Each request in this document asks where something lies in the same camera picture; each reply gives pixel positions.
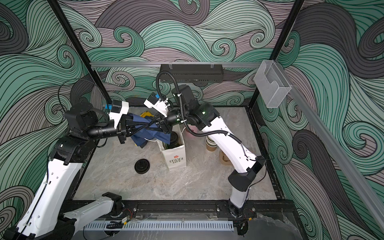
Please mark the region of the white paper takeout bag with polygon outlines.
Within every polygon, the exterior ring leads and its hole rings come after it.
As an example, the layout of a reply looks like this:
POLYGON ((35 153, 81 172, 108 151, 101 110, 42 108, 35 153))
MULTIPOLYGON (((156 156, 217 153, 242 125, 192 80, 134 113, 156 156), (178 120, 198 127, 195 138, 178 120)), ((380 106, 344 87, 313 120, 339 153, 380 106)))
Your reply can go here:
POLYGON ((179 125, 173 126, 173 131, 179 135, 179 144, 171 146, 157 140, 158 147, 165 159, 166 165, 170 171, 179 170, 187 166, 185 142, 179 125))

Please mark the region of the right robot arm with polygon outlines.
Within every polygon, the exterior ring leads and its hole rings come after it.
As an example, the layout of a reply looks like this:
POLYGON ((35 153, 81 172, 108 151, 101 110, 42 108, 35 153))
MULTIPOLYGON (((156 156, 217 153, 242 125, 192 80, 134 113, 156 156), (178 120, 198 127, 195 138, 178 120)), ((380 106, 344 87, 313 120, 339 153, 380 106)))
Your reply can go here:
POLYGON ((266 163, 263 156, 256 156, 228 128, 220 113, 209 103, 200 104, 187 85, 176 87, 171 91, 176 106, 161 93, 151 94, 146 106, 154 108, 162 116, 156 120, 163 132, 183 124, 195 137, 211 138, 227 156, 234 167, 228 177, 232 185, 230 208, 238 214, 248 199, 250 187, 257 174, 266 163))

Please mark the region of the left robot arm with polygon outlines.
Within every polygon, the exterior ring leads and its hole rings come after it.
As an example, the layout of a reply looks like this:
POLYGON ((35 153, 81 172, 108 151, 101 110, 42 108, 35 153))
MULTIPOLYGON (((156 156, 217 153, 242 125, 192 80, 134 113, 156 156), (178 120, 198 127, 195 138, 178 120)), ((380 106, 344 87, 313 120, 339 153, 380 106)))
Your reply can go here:
POLYGON ((96 109, 91 103, 78 103, 64 113, 71 133, 60 138, 50 153, 46 175, 30 207, 19 223, 4 234, 6 240, 69 240, 97 218, 123 213, 122 197, 105 193, 60 219, 60 210, 73 180, 84 162, 97 148, 97 140, 127 137, 126 118, 129 103, 114 100, 107 106, 108 114, 96 109))

